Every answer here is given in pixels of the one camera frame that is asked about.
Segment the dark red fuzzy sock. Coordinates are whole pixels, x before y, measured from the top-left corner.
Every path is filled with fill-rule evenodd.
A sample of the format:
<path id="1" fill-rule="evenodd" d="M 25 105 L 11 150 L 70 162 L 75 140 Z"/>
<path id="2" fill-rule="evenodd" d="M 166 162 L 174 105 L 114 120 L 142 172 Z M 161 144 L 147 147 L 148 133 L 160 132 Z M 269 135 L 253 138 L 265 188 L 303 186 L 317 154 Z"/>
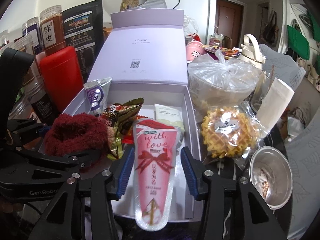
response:
<path id="1" fill-rule="evenodd" d="M 49 156 L 64 157 L 67 154 L 99 150 L 101 156 L 98 160 L 92 161 L 91 166 L 80 168 L 80 172 L 85 173 L 110 152 L 107 140 L 107 125 L 96 116 L 86 113 L 71 116 L 63 113 L 55 119 L 44 137 L 44 152 Z"/>

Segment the pink rose with-love pouch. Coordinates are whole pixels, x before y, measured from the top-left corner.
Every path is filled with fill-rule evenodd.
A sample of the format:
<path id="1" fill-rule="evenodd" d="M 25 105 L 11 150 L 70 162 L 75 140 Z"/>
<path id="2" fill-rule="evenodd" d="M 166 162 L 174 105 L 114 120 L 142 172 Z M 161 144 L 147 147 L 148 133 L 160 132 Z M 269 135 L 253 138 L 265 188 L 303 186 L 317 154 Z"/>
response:
<path id="1" fill-rule="evenodd" d="M 146 231 L 163 229 L 169 218 L 180 129 L 154 119 L 135 121 L 135 220 Z"/>

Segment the red snack wrapper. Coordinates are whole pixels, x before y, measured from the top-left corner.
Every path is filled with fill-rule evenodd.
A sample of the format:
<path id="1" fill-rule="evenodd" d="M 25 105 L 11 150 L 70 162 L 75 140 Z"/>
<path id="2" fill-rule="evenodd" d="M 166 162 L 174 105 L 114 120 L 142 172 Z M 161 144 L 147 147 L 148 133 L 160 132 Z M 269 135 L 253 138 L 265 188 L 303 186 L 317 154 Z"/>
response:
<path id="1" fill-rule="evenodd" d="M 133 121 L 126 122 L 121 130 L 121 143 L 122 144 L 134 144 L 134 127 L 135 127 L 135 121 L 141 120 L 141 119 L 151 119 L 150 117 L 138 115 L 135 117 Z"/>

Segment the packaged waffle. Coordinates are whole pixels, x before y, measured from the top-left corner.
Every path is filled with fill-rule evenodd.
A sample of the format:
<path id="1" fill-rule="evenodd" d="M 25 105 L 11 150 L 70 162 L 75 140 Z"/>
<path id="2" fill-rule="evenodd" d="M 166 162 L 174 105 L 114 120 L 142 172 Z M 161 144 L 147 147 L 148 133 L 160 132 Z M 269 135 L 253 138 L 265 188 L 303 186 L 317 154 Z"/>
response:
<path id="1" fill-rule="evenodd" d="M 202 120 L 201 135 L 213 159 L 239 157 L 258 145 L 253 116 L 239 105 L 210 107 Z"/>

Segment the green pink striped snack packet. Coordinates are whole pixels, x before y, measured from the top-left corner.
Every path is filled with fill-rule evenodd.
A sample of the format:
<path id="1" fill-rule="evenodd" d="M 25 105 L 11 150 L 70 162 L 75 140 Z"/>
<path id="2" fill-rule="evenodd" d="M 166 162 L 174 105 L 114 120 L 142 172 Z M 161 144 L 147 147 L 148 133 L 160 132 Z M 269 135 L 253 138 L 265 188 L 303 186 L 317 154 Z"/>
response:
<path id="1" fill-rule="evenodd" d="M 143 103 L 143 98 L 126 103 L 114 103 L 108 106 L 99 117 L 107 127 L 108 159 L 115 161 L 122 158 L 124 150 L 121 140 L 132 127 Z"/>

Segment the purple white snack packet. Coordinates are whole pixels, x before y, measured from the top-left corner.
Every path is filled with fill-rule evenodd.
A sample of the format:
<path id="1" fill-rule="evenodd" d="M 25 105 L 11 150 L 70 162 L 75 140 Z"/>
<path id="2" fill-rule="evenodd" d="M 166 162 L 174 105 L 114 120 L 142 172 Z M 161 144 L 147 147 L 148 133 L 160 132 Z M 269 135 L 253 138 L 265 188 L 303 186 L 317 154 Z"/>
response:
<path id="1" fill-rule="evenodd" d="M 86 96 L 91 106 L 90 114 L 96 117 L 102 115 L 107 107 L 107 98 L 112 83 L 112 77 L 96 79 L 84 84 Z"/>

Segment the steel bowl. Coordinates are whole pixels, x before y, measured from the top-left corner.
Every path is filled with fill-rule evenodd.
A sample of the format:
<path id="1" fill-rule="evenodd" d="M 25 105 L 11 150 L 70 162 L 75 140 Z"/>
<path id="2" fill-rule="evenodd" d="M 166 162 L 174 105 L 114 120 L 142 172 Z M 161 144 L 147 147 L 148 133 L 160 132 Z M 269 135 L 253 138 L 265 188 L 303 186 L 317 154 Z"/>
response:
<path id="1" fill-rule="evenodd" d="M 292 171 L 286 157 L 276 148 L 256 150 L 249 164 L 251 183 L 271 210 L 279 210 L 290 200 L 293 191 Z"/>

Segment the clear bag with bowl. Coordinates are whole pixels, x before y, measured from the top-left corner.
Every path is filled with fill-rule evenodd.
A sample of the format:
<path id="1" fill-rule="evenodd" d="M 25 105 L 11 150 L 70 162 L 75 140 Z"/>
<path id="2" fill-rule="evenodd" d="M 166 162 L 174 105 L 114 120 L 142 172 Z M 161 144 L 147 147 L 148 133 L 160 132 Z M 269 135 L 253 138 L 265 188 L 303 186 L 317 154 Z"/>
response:
<path id="1" fill-rule="evenodd" d="M 221 50 L 215 55 L 217 60 L 204 54 L 188 64 L 189 93 L 198 109 L 241 103 L 255 90 L 261 74 L 250 63 L 226 60 Z"/>

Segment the lavender gift box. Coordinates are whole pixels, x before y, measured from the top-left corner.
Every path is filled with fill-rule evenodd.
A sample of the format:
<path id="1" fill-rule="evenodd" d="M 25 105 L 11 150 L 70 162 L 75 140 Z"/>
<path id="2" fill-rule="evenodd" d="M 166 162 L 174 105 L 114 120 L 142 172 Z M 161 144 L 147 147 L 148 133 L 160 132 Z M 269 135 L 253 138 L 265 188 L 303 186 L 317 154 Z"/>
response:
<path id="1" fill-rule="evenodd" d="M 112 77 L 108 104 L 144 98 L 139 114 L 155 118 L 154 104 L 178 109 L 187 146 L 194 159 L 201 159 L 193 104 L 188 90 L 187 59 L 183 31 L 184 11 L 139 9 L 111 15 L 113 30 L 104 43 L 88 81 Z M 174 191 L 168 222 L 201 219 L 202 202 L 189 193 L 177 157 Z M 115 215 L 135 218 L 133 170 L 120 201 L 112 201 Z"/>

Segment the dark label spice jar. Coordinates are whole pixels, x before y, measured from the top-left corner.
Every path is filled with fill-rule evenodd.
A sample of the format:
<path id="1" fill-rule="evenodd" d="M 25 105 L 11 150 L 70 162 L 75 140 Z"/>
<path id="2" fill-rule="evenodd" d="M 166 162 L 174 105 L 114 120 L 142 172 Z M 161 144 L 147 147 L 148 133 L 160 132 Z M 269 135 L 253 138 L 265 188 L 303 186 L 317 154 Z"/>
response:
<path id="1" fill-rule="evenodd" d="M 38 17 L 33 17 L 22 24 L 22 35 L 31 37 L 35 55 L 43 52 L 43 39 Z"/>

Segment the brown jar chinese label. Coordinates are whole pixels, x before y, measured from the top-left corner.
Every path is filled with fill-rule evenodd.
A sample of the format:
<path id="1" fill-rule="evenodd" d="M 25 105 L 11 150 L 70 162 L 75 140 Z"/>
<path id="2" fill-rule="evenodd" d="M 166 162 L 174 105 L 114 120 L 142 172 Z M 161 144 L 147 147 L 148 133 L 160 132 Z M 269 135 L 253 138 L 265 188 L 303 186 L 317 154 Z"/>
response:
<path id="1" fill-rule="evenodd" d="M 61 5 L 49 7 L 40 13 L 40 28 L 46 56 L 66 47 Z"/>

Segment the black stand-up pouch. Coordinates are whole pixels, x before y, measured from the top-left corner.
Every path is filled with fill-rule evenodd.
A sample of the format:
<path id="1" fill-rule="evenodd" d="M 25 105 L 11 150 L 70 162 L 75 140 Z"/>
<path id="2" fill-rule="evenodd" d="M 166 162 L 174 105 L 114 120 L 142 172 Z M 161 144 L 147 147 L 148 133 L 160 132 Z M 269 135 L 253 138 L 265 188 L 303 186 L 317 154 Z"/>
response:
<path id="1" fill-rule="evenodd" d="M 74 47 L 86 82 L 104 44 L 103 2 L 94 0 L 62 12 L 67 46 Z"/>

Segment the green tote bag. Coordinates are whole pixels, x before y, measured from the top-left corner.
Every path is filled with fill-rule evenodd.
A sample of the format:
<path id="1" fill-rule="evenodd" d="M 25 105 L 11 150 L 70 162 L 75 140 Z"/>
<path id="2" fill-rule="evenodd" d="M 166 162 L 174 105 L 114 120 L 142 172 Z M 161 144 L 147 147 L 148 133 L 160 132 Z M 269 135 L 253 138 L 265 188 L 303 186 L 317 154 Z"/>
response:
<path id="1" fill-rule="evenodd" d="M 301 32 L 292 26 L 287 26 L 288 46 L 302 59 L 310 59 L 310 46 L 308 40 Z"/>
<path id="2" fill-rule="evenodd" d="M 312 13 L 300 14 L 300 20 L 307 27 L 307 29 L 312 33 L 313 39 L 316 42 L 320 42 L 320 28 Z"/>

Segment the white refrigerator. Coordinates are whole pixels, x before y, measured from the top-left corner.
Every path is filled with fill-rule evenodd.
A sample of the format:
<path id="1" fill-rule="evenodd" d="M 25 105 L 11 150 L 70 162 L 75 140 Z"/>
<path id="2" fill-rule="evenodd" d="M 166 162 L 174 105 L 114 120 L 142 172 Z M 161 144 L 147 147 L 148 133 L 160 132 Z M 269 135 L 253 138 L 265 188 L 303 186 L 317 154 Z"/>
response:
<path id="1" fill-rule="evenodd" d="M 203 44 L 208 44 L 209 35 L 214 33 L 217 0 L 165 0 L 169 9 L 183 10 L 194 20 L 198 36 Z"/>

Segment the woven straw fan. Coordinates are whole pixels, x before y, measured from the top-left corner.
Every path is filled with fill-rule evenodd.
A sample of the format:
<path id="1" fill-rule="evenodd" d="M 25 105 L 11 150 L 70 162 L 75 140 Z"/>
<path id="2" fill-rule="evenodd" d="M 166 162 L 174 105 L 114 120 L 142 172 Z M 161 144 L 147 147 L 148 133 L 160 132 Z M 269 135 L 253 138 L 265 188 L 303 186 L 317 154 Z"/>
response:
<path id="1" fill-rule="evenodd" d="M 127 11 L 139 5 L 139 0 L 122 0 L 120 11 Z"/>

